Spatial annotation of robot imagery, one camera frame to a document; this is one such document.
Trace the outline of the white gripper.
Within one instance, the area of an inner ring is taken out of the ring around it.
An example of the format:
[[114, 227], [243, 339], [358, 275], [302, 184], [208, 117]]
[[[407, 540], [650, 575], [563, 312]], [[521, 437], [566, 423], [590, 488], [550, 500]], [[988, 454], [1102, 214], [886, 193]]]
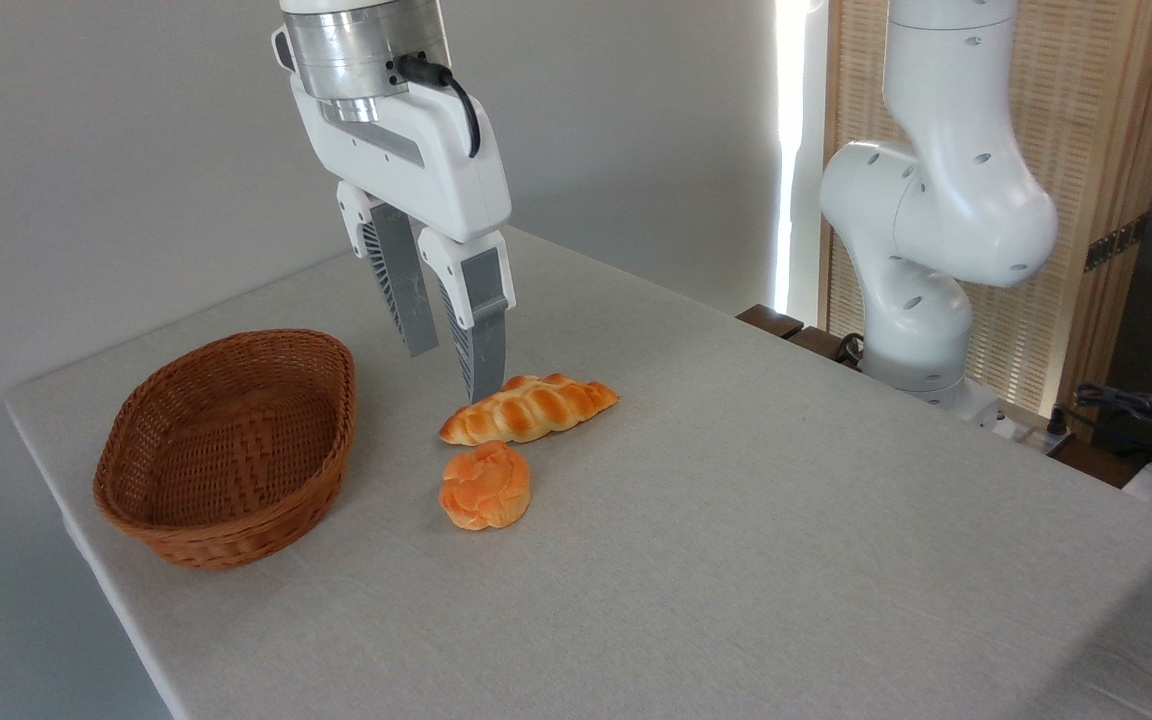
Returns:
[[[361, 123], [306, 94], [298, 76], [291, 94], [317, 158], [343, 179], [335, 200], [349, 243], [370, 265], [408, 354], [438, 346], [422, 258], [442, 291], [468, 401], [494, 395], [506, 382], [506, 313], [516, 295], [498, 232], [511, 194], [482, 104], [473, 104], [482, 142], [471, 158], [465, 109], [450, 92], [414, 86], [379, 97], [374, 122]], [[422, 229], [420, 258], [407, 214], [435, 228]]]

